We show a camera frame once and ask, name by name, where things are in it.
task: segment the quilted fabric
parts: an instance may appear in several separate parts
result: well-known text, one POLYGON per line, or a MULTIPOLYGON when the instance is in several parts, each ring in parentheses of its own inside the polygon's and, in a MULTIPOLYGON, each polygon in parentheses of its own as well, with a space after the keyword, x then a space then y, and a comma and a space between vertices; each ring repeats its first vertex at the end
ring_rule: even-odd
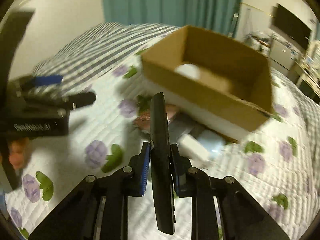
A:
MULTIPOLYGON (((105 74, 90 88, 97 93, 95 104, 71 113, 68 136, 32 142, 34 151, 23 171, 23 187, 5 196, 12 220, 23 235, 29 235, 86 175, 110 175, 140 152, 144 139, 132 120, 139 110, 138 95, 146 96, 146 92, 140 56, 135 53, 164 35, 135 47, 129 57, 102 72, 105 74), (106 159, 114 154, 115 147, 123 153, 123 160, 112 171, 105 172, 106 159)), ((317 140, 319 126, 315 119, 319 109, 276 71, 273 81, 276 111, 273 118, 240 144, 226 145, 206 172, 217 178, 234 176, 290 239, 298 239, 320 208, 318 173, 313 168, 319 163, 318 150, 316 143, 312 143, 317 140)), ((71 89, 80 91, 87 85, 85 81, 71 89)), ((176 230, 173 236, 168 236, 157 230, 152 187, 148 182, 143 198, 129 199, 129 239, 189 239, 191 199, 175 202, 176 230)))

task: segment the bed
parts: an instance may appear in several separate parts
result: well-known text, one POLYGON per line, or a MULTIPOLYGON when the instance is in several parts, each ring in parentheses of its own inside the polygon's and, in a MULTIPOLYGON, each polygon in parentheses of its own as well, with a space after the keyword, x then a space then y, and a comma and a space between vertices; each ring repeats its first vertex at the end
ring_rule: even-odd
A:
MULTIPOLYGON (((71 113, 68 136, 32 141, 23 185, 5 195, 9 215, 25 238, 85 176, 110 175, 140 152, 144 138, 132 125, 139 99, 147 97, 140 53, 176 29, 162 24, 100 24, 35 67, 34 75, 64 78, 59 85, 34 92, 93 90, 97 100, 71 113), (106 156, 115 148, 123 152, 123 162, 106 171, 106 156)), ((320 209, 320 109, 286 77, 271 72, 272 118, 239 144, 227 144, 206 172, 235 177, 295 240, 320 209)), ((190 239, 191 199, 175 202, 176 230, 169 236, 157 230, 148 182, 143 198, 129 199, 129 239, 190 239)))

